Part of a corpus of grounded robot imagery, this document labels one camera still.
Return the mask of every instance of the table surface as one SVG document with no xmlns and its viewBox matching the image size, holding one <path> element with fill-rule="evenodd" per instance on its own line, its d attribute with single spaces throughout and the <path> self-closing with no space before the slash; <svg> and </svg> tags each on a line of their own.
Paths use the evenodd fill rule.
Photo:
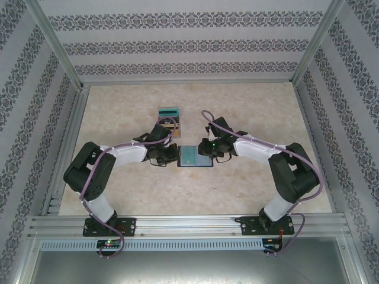
<svg viewBox="0 0 379 284">
<path fill-rule="evenodd" d="M 291 83 L 93 86 L 74 156 L 88 141 L 112 146 L 150 132 L 161 107 L 180 108 L 178 145 L 198 145 L 207 136 L 201 116 L 207 109 L 235 131 L 300 143 L 316 164 Z M 257 214 L 276 189 L 268 165 L 234 157 L 207 168 L 127 164 L 112 171 L 105 194 L 119 215 Z M 78 198 L 67 186 L 59 214 L 86 215 Z M 331 212 L 326 192 L 294 212 Z"/>
</svg>

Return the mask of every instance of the aluminum frame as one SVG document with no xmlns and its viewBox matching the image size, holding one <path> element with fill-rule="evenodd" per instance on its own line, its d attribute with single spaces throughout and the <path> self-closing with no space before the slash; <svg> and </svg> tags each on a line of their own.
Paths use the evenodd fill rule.
<svg viewBox="0 0 379 284">
<path fill-rule="evenodd" d="M 54 170 L 52 182 L 47 192 L 46 202 L 43 205 L 42 215 L 57 215 L 59 212 L 63 191 L 66 186 L 62 177 L 65 170 L 70 165 L 73 152 L 75 151 L 75 145 L 79 136 L 79 130 L 81 129 L 90 88 L 90 86 L 83 86 L 80 94 L 76 98 L 72 115 L 68 123 L 68 130 L 62 142 L 62 149 L 59 151 L 57 167 Z"/>
<path fill-rule="evenodd" d="M 306 224 L 298 236 L 335 237 L 351 284 L 366 284 L 367 278 L 358 257 L 354 241 L 343 213 L 305 214 Z M 176 215 L 133 216 L 137 219 L 136 233 L 127 240 L 219 240 L 275 238 L 277 235 L 243 236 L 240 224 L 234 219 L 240 215 Z M 44 240 L 104 240 L 106 237 L 83 237 L 84 216 L 36 216 L 28 231 L 20 263 L 13 284 L 30 283 Z M 298 230 L 302 217 L 292 216 Z"/>
<path fill-rule="evenodd" d="M 317 27 L 316 32 L 313 34 L 311 41 L 309 42 L 306 51 L 298 63 L 290 82 L 294 86 L 298 85 L 301 77 L 304 72 L 307 70 L 309 63 L 312 61 L 314 54 L 319 49 L 321 42 L 323 41 L 325 35 L 327 34 L 328 29 L 335 20 L 339 10 L 342 8 L 342 5 L 345 3 L 345 0 L 332 0 L 329 7 L 327 8 L 324 17 L 321 19 L 319 26 Z"/>
</svg>

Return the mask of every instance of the enclosure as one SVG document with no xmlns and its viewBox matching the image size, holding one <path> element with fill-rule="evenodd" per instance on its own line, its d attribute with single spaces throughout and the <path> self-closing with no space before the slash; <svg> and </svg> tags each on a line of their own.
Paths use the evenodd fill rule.
<svg viewBox="0 0 379 284">
<path fill-rule="evenodd" d="M 0 7 L 0 283 L 379 282 L 378 0 Z M 63 174 L 88 141 L 149 133 L 163 107 L 180 110 L 180 146 L 207 136 L 207 109 L 304 147 L 325 188 L 294 210 L 306 221 L 292 216 L 301 234 L 285 254 L 267 257 L 264 240 L 278 236 L 234 221 L 276 189 L 267 165 L 233 157 L 114 169 L 105 194 L 135 235 L 119 261 L 99 259 L 107 238 L 82 236 L 88 213 Z"/>
</svg>

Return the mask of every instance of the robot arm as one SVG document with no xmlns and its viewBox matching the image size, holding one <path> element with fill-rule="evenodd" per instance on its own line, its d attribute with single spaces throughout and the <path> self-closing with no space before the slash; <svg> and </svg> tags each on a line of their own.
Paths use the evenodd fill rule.
<svg viewBox="0 0 379 284">
<path fill-rule="evenodd" d="M 223 117 L 214 120 L 214 122 L 233 131 Z M 229 153 L 230 158 L 232 155 L 248 157 L 270 166 L 277 194 L 259 212 L 259 222 L 265 230 L 271 228 L 284 217 L 288 210 L 304 194 L 310 192 L 319 184 L 317 175 L 305 162 L 280 150 L 273 149 L 273 147 L 264 146 L 253 141 L 253 137 L 244 131 L 238 131 L 237 134 L 247 139 L 237 138 L 212 124 L 209 124 L 205 129 L 210 138 L 204 138 L 200 143 L 198 147 L 199 154 L 210 156 L 217 160 L 218 157 L 223 157 L 225 153 Z M 278 146 L 310 161 L 303 147 L 298 143 L 293 143 L 289 146 Z"/>
<path fill-rule="evenodd" d="M 151 133 L 134 138 L 128 143 L 131 145 L 111 149 L 103 155 L 85 191 L 83 200 L 85 206 L 97 218 L 111 227 L 115 227 L 117 213 L 104 195 L 104 189 L 114 167 L 147 160 L 150 160 L 150 163 L 152 163 L 152 159 L 156 160 L 155 166 L 166 166 L 167 163 L 178 159 L 176 144 L 169 145 L 171 139 L 167 139 L 161 144 L 141 144 L 162 140 L 170 132 L 167 128 L 156 124 Z M 94 165 L 99 155 L 108 148 L 107 146 L 98 146 L 93 142 L 88 142 L 82 147 L 63 176 L 63 180 L 73 191 L 81 194 L 91 172 L 90 167 Z"/>
</svg>

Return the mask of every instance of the perforated metal strip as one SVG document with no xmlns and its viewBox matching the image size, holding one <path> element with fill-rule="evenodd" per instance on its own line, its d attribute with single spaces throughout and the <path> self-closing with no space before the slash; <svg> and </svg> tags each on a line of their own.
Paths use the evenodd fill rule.
<svg viewBox="0 0 379 284">
<path fill-rule="evenodd" d="M 44 240 L 41 251 L 94 251 L 97 240 Z M 262 250 L 261 238 L 215 240 L 126 240 L 124 251 Z"/>
</svg>

